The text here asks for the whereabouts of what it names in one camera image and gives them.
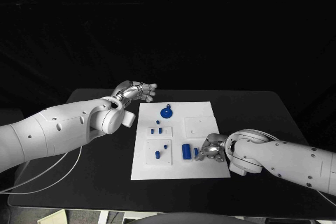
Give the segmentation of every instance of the small blue block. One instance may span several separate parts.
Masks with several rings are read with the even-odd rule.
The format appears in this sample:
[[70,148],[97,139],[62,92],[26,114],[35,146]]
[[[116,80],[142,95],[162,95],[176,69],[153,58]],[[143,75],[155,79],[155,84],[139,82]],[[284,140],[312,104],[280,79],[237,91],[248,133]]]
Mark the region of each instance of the small blue block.
[[194,154],[195,154],[195,158],[196,158],[196,156],[198,156],[198,148],[196,147],[194,148]]
[[182,154],[183,154],[183,159],[185,160],[192,159],[192,151],[191,151],[191,145],[189,144],[182,145]]

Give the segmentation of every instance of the robotic hand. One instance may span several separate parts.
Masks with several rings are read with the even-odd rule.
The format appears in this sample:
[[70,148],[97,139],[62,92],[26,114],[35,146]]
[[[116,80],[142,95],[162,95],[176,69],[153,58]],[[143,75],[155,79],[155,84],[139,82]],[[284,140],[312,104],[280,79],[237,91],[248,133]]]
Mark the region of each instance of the robotic hand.
[[0,126],[0,172],[21,163],[64,154],[97,137],[132,127],[132,100],[153,101],[156,84],[124,81],[113,95],[44,109],[25,120]]
[[230,136],[209,134],[195,160],[208,156],[224,162],[224,152],[230,170],[241,176],[260,173],[264,167],[282,179],[336,196],[336,153],[280,141],[253,129]]

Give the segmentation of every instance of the white paper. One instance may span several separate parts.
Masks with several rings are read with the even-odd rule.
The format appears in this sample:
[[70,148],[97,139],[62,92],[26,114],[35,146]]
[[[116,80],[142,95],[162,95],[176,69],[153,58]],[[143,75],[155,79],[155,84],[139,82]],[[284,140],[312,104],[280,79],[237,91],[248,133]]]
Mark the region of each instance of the white paper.
[[[173,116],[165,119],[160,111],[170,104]],[[183,160],[182,145],[191,144],[192,157],[194,148],[201,147],[205,138],[186,137],[186,117],[214,117],[211,102],[169,102],[169,103],[142,103],[139,112],[139,126],[136,136],[136,148],[133,158],[132,180],[145,179],[185,179],[185,178],[227,178],[230,176],[228,162],[217,162],[205,158],[204,161]],[[220,133],[217,122],[215,126],[205,128],[204,136],[211,133]],[[146,144],[147,128],[172,127],[172,166],[158,166],[146,164]]]

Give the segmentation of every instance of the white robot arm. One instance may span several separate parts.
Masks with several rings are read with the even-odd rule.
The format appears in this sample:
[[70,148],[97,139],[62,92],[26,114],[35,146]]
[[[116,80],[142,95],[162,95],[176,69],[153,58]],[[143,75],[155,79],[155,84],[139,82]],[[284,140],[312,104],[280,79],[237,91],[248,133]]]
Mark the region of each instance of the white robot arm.
[[156,87],[126,81],[111,96],[46,108],[0,126],[0,172],[29,160],[72,151],[113,134],[121,124],[132,127],[136,116],[124,108],[133,99],[150,102]]
[[251,129],[230,136],[211,134],[196,160],[208,156],[222,162],[224,151],[231,161],[230,170],[241,176],[247,172],[260,173],[264,167],[282,179],[336,196],[336,153],[279,141]]

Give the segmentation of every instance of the black table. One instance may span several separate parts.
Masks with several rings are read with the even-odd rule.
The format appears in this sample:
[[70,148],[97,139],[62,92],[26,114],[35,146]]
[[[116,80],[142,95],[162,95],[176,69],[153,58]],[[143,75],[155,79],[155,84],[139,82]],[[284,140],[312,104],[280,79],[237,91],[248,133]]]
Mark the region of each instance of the black table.
[[[111,92],[113,89],[78,89],[68,103],[101,98]],[[282,140],[307,144],[274,92],[158,90],[155,102],[189,101],[211,101],[222,134],[251,128]],[[133,102],[127,110],[137,115],[139,107],[140,102]],[[9,204],[39,208],[336,219],[336,209],[319,193],[274,177],[266,169],[247,176],[231,172],[231,178],[132,181],[136,130],[137,119],[132,128],[121,126],[113,135],[97,138],[83,147],[83,156],[68,177],[39,193],[10,195]],[[80,149],[74,150],[64,162],[15,192],[35,191],[52,184],[71,169],[78,152]],[[19,182],[46,170],[59,158],[32,160]]]

